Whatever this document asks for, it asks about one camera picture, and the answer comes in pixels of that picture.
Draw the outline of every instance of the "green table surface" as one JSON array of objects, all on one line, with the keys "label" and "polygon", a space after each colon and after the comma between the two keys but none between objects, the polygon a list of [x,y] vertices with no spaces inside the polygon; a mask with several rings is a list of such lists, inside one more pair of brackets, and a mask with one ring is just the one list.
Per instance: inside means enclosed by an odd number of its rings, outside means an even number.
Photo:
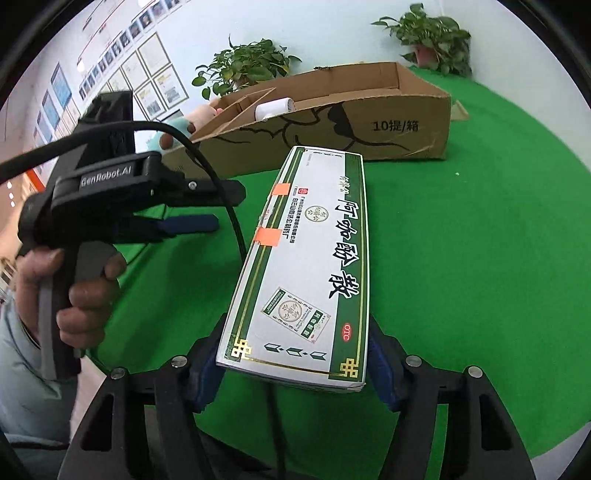
[{"label": "green table surface", "polygon": [[[452,123],[446,161],[365,164],[371,312],[432,365],[483,368],[528,453],[539,455],[591,418],[591,177],[519,107],[470,80],[416,72],[471,118]],[[240,177],[247,242],[276,175]],[[122,278],[106,339],[92,352],[103,369],[158,368],[227,311],[240,259],[225,211],[208,211],[218,232],[149,246]],[[128,259],[138,250],[121,247]],[[377,478],[397,416],[371,382],[350,394],[278,385],[277,395],[288,468],[325,480]],[[445,408],[439,413],[429,478],[443,451]],[[228,371],[197,424],[274,463],[258,379]]]}]

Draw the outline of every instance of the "black drawing on cardboard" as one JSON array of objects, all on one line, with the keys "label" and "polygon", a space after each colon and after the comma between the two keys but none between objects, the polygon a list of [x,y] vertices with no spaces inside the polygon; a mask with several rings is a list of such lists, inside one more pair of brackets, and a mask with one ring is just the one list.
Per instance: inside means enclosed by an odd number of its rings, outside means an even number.
[{"label": "black drawing on cardboard", "polygon": [[[296,120],[292,120],[290,118],[286,118],[284,115],[280,115],[279,118],[281,118],[285,122],[285,125],[283,125],[283,127],[281,127],[280,129],[278,129],[276,131],[268,130],[265,128],[251,128],[251,127],[240,127],[238,130],[242,131],[242,132],[252,132],[254,134],[265,133],[265,134],[268,134],[271,137],[271,139],[273,139],[277,135],[281,134],[281,138],[283,139],[284,144],[288,148],[292,148],[296,145],[303,146],[303,145],[306,145],[306,143],[305,142],[302,143],[300,141],[300,137],[302,136],[301,129],[297,129],[297,128],[290,129],[290,127],[310,127],[312,125],[316,125],[321,121],[319,113],[326,110],[326,109],[328,109],[328,113],[327,113],[328,120],[330,120],[331,122],[334,123],[333,130],[334,130],[335,134],[338,135],[339,137],[343,137],[343,139],[347,140],[347,143],[345,144],[345,146],[342,146],[342,147],[331,146],[331,148],[337,148],[338,150],[349,151],[349,149],[351,147],[353,147],[355,144],[360,144],[360,145],[365,145],[365,146],[369,146],[369,147],[392,147],[392,146],[394,146],[394,147],[400,147],[403,150],[408,151],[408,148],[406,148],[405,146],[400,145],[396,142],[370,142],[367,140],[363,140],[362,138],[359,138],[357,135],[355,135],[355,132],[353,131],[353,127],[351,126],[349,118],[347,117],[347,113],[345,112],[345,108],[343,107],[343,102],[335,103],[332,105],[323,105],[318,108],[311,108],[310,110],[308,110],[308,112],[310,112],[313,115],[314,119],[309,122],[296,121]],[[224,142],[234,143],[234,144],[251,143],[248,140],[243,140],[243,141],[230,140],[229,138],[224,138],[223,135],[219,135],[219,136],[213,137],[213,138],[216,140],[221,140]]]}]

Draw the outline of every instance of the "green box stripe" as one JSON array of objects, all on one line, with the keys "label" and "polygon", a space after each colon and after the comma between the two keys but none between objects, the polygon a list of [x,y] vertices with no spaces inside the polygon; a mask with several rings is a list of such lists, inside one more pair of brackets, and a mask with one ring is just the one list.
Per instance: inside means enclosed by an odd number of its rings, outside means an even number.
[{"label": "green box stripe", "polygon": [[[295,155],[291,162],[291,166],[287,174],[285,175],[284,180],[282,181],[283,183],[293,183],[293,180],[296,177],[297,169],[300,166],[300,160],[303,154],[304,148],[298,148],[295,151]],[[283,213],[285,211],[285,206],[287,205],[288,198],[289,195],[284,195],[281,197],[279,202],[277,202],[275,208],[273,208],[273,212],[271,213],[271,219],[273,219],[272,224],[269,225],[268,228],[279,228],[281,218],[283,217]],[[272,247],[259,246],[256,252],[256,256],[252,264],[251,271],[246,281],[244,293],[242,294],[240,307],[236,314],[234,325],[232,325],[232,333],[230,334],[228,345],[226,347],[225,357],[228,360],[233,360],[236,362],[240,361],[239,358],[232,356],[232,349],[234,348],[234,342],[236,341],[236,338],[239,336],[239,340],[245,339],[246,334],[248,333],[248,327],[251,323],[256,298],[258,297],[262,279],[264,277],[265,269],[267,267],[267,262],[269,261],[269,256],[271,255],[271,248]]]},{"label": "green box stripe", "polygon": [[275,293],[275,296],[271,299],[269,305],[265,307],[265,310],[263,310],[263,312],[265,312],[267,315],[270,315],[273,309],[283,298],[283,295],[285,295],[285,292],[283,290],[279,290],[277,293]]},{"label": "green box stripe", "polygon": [[[334,373],[340,372],[340,364],[345,363],[346,359],[348,358],[353,358],[358,360],[358,377],[352,378],[343,377],[341,375],[329,375],[329,378],[331,380],[361,382],[363,380],[362,372],[365,360],[363,354],[365,352],[366,326],[363,319],[365,318],[367,311],[366,303],[368,291],[366,285],[368,259],[366,257],[367,231],[365,228],[367,212],[365,196],[363,194],[364,185],[362,165],[361,159],[358,155],[345,155],[345,176],[349,178],[350,184],[349,193],[345,195],[345,200],[350,200],[351,202],[355,202],[359,205],[359,210],[357,211],[357,220],[349,218],[351,220],[352,227],[357,230],[357,233],[351,236],[351,240],[349,242],[357,245],[359,259],[342,270],[349,273],[350,275],[353,275],[357,279],[359,284],[359,294],[352,296],[350,299],[346,299],[344,296],[339,295],[335,336],[332,357],[330,360],[330,371]],[[351,337],[348,342],[345,342],[342,337],[342,330],[346,323],[350,324],[351,326]]]}]

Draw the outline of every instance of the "white and green box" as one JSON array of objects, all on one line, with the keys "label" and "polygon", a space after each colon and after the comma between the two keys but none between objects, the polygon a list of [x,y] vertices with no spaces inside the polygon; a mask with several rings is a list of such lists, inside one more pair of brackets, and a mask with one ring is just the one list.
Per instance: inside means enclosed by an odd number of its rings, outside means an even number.
[{"label": "white and green box", "polygon": [[308,388],[361,390],[368,317],[363,158],[294,147],[259,220],[217,364]]}]

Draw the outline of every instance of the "plant pot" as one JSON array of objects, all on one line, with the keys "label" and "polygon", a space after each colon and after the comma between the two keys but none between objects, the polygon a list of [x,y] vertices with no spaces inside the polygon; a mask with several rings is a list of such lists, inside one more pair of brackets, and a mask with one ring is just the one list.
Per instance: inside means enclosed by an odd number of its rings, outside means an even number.
[{"label": "plant pot", "polygon": [[428,69],[433,63],[439,63],[435,49],[425,45],[414,45],[414,52],[417,55],[417,65],[419,68]]}]

